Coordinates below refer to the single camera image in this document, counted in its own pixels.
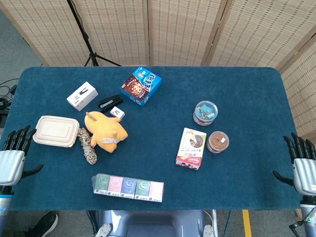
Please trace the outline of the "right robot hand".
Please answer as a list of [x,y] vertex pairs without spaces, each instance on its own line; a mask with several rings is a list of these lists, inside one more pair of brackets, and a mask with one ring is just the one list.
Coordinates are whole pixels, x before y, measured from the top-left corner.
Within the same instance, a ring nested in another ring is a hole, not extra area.
[[293,178],[281,176],[277,171],[273,175],[281,182],[290,185],[303,196],[316,195],[316,148],[314,144],[299,137],[295,132],[291,138],[284,136],[287,143],[293,170]]

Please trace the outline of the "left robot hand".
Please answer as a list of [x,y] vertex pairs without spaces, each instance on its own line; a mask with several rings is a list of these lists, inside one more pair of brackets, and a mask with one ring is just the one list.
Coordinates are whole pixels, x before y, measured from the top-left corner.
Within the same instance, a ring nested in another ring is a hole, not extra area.
[[24,170],[26,156],[36,129],[29,130],[30,126],[12,131],[8,134],[3,148],[0,151],[0,185],[11,187],[22,178],[37,174],[44,167],[38,165],[32,170]]

